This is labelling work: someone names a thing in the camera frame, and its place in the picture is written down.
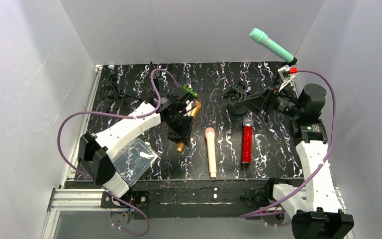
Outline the red glitter microphone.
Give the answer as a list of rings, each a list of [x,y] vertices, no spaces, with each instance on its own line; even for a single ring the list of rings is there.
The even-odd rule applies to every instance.
[[[253,126],[252,118],[248,117],[243,120],[241,164],[244,167],[248,167],[252,163]]]

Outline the black round base clip stand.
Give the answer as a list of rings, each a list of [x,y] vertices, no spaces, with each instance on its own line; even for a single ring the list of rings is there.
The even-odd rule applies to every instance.
[[[156,64],[154,64],[152,61],[149,63],[149,69],[150,69],[150,73],[151,73],[151,76],[150,76],[150,78],[153,78],[153,80],[152,80],[152,82],[154,83],[154,85],[155,85],[155,88],[157,89],[157,90],[159,90],[160,89],[160,87],[159,87],[159,81],[158,81],[158,76],[159,76],[159,73],[157,72],[157,71],[155,71],[154,73],[153,73],[153,71],[155,70],[155,69],[158,69],[158,66],[156,65]]]

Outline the gold microphone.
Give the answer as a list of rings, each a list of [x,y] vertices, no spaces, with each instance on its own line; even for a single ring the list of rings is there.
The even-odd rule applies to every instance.
[[[190,111],[190,115],[188,116],[188,122],[187,122],[185,137],[180,139],[177,142],[176,152],[183,153],[183,151],[187,147],[189,147],[190,141],[191,141],[192,127],[193,127],[195,120],[196,120],[196,117],[198,116],[200,111],[201,111],[200,101],[194,101],[194,108]]]

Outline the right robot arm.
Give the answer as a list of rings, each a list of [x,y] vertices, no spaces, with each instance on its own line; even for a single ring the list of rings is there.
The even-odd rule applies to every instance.
[[[270,86],[246,93],[240,103],[253,113],[274,110],[291,119],[289,133],[295,138],[304,182],[294,188],[287,180],[270,179],[263,197],[289,214],[296,239],[347,239],[354,227],[353,216],[344,212],[336,195],[327,159],[332,143],[319,118],[326,94],[322,86],[308,84],[298,98],[290,98]]]

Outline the black tripod shock mount stand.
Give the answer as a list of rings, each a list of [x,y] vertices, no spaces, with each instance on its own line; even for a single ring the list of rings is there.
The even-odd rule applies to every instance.
[[[120,101],[126,98],[132,98],[134,100],[141,100],[141,98],[127,95],[123,92],[121,92],[119,88],[119,84],[117,83],[117,76],[114,74],[111,74],[107,80],[107,82],[104,84],[104,86],[101,88],[99,92],[100,98],[107,103],[114,103],[116,101]]]

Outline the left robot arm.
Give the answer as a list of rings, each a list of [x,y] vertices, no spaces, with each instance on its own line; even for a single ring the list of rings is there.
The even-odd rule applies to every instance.
[[[130,190],[130,184],[116,168],[122,151],[139,135],[165,122],[168,139],[177,145],[178,153],[183,153],[190,145],[192,126],[200,110],[201,103],[189,93],[143,102],[127,118],[106,130],[84,134],[79,144],[79,165],[96,185],[121,198]]]

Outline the pink microphone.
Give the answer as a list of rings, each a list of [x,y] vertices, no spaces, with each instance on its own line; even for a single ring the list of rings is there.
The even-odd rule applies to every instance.
[[[211,179],[214,179],[217,177],[214,128],[208,127],[205,129],[205,139],[207,145],[209,175]]]

